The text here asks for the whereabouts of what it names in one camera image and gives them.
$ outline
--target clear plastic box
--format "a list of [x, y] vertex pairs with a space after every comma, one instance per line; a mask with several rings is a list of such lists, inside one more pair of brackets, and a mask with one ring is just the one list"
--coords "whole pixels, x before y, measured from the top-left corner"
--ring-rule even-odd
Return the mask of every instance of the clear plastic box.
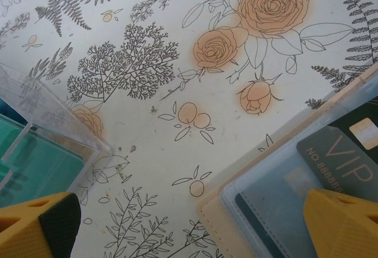
[[110, 146], [39, 80], [1, 63], [0, 99], [26, 120], [0, 118], [0, 207], [62, 191], [85, 202]]

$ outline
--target orange rose illustration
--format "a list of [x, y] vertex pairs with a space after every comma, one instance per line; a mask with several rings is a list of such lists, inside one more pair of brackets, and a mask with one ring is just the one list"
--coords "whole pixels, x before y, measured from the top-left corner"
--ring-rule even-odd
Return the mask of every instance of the orange rose illustration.
[[95, 134], [101, 136], [101, 119], [95, 113], [93, 113], [92, 110], [82, 104], [78, 104], [77, 106], [72, 107], [72, 111], [82, 122], [89, 126], [89, 128], [94, 131]]
[[242, 108], [250, 115], [259, 115], [260, 113], [266, 112], [272, 98], [277, 99], [271, 91], [271, 85], [279, 78], [280, 75], [274, 79], [265, 80], [260, 77], [260, 80], [253, 81], [252, 84], [248, 85], [240, 93], [240, 104]]
[[194, 45], [194, 58], [200, 67], [219, 68], [231, 61], [248, 37], [248, 31], [236, 28], [219, 28], [205, 33]]
[[309, 0], [242, 0], [241, 26], [254, 37], [283, 34], [303, 22]]

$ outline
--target floral tablecloth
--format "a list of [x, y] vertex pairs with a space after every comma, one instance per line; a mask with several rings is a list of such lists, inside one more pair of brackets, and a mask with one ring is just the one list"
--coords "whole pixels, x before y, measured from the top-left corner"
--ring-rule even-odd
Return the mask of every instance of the floral tablecloth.
[[1, 62], [114, 150], [72, 257], [222, 257], [196, 199], [376, 61], [377, 3], [1, 0]]

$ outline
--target yellow plastic corner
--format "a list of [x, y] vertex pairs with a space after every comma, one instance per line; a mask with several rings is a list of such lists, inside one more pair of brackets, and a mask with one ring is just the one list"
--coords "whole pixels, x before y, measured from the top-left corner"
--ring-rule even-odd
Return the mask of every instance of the yellow plastic corner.
[[62, 192], [0, 209], [0, 257], [53, 258], [38, 216], [69, 194]]
[[311, 190], [304, 217], [319, 258], [378, 257], [378, 203]]

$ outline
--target transparent plastic case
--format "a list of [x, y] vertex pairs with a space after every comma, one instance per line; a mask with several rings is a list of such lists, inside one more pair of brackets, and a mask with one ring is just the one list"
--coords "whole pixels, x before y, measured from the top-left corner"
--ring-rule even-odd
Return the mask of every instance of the transparent plastic case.
[[1, 63], [0, 99], [26, 120], [0, 119], [0, 207], [61, 191], [85, 201], [110, 146], [39, 80]]
[[[308, 191], [325, 187], [299, 154], [297, 144], [377, 95], [375, 75], [222, 190], [221, 203], [258, 257], [317, 257], [302, 212]], [[369, 196], [365, 199], [376, 201], [375, 194]]]

